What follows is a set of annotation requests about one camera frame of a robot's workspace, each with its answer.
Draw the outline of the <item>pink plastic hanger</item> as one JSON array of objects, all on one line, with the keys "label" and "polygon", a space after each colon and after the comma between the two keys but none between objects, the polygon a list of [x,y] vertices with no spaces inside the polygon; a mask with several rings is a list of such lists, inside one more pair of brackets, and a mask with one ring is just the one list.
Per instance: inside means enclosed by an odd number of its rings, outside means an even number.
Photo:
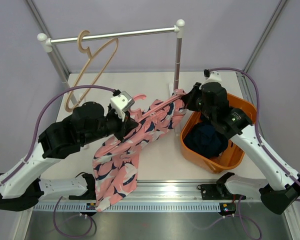
[{"label": "pink plastic hanger", "polygon": [[167,106],[168,104],[180,99],[181,97],[183,97],[184,94],[175,94],[172,97],[170,97],[168,100],[161,102],[160,104],[156,105],[154,108],[148,110],[147,112],[143,113],[143,111],[138,108],[136,110],[129,110],[128,112],[130,113],[131,117],[134,117],[133,119],[139,123],[140,121],[146,119],[147,117],[151,116],[152,114],[154,114],[155,112],[163,109],[165,106]]}]

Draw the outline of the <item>navy blue shorts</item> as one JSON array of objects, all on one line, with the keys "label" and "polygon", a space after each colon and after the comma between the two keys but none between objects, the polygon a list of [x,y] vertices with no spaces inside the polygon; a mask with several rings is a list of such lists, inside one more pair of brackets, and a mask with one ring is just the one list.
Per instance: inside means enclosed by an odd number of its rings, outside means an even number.
[{"label": "navy blue shorts", "polygon": [[229,140],[205,122],[193,126],[183,139],[185,146],[193,152],[207,158],[218,157],[229,145]]}]

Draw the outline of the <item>pink shark print shorts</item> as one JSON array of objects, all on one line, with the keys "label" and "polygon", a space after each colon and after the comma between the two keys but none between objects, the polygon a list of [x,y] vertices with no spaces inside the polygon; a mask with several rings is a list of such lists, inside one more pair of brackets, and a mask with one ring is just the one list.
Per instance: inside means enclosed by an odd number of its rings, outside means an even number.
[{"label": "pink shark print shorts", "polygon": [[[172,96],[181,94],[185,95],[185,91],[176,89]],[[142,112],[145,113],[162,102],[164,101],[157,99]],[[182,99],[177,99],[138,122],[137,127],[123,141],[112,136],[102,143],[92,161],[95,194],[105,193],[104,199],[96,200],[97,212],[113,206],[137,188],[139,157],[142,149],[172,131],[181,122],[186,112]]]}]

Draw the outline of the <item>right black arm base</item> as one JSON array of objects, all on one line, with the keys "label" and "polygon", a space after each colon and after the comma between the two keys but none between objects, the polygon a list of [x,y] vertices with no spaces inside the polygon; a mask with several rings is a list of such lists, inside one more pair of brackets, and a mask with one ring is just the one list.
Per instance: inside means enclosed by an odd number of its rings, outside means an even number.
[{"label": "right black arm base", "polygon": [[233,195],[223,184],[203,183],[197,185],[202,200],[232,200]]}]

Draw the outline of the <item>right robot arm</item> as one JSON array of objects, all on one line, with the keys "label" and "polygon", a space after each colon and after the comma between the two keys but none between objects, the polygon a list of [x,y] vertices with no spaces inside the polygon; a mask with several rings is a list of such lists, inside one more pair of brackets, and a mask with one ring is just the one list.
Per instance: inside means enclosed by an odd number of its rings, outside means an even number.
[{"label": "right robot arm", "polygon": [[203,114],[217,132],[243,150],[265,177],[253,179],[227,173],[217,181],[218,196],[227,199],[243,195],[260,200],[277,215],[300,197],[300,172],[260,136],[258,126],[242,109],[230,105],[227,91],[220,83],[197,82],[181,99],[186,109]]}]

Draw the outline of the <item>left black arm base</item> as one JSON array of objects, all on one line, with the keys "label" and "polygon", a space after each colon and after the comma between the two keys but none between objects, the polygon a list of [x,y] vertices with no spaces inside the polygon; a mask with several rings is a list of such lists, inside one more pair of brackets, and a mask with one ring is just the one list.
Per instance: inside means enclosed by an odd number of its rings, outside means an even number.
[{"label": "left black arm base", "polygon": [[87,191],[83,193],[80,196],[76,195],[70,195],[68,197],[69,200],[97,200],[101,201],[106,197],[106,193],[104,192],[103,195],[101,195],[101,192],[96,194],[96,184],[88,185],[87,186]]}]

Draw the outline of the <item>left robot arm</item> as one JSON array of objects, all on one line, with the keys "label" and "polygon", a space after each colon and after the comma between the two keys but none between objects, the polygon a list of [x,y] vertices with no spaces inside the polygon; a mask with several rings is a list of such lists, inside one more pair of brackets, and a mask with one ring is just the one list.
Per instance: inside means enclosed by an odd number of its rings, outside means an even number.
[{"label": "left robot arm", "polygon": [[40,176],[48,168],[82,147],[114,135],[122,141],[138,123],[127,112],[120,119],[110,107],[108,113],[99,103],[89,101],[76,107],[62,121],[52,123],[38,137],[33,152],[21,169],[7,182],[0,173],[0,210],[20,212],[39,201],[68,197],[70,200],[95,200],[98,188],[90,173],[71,179],[49,180]]}]

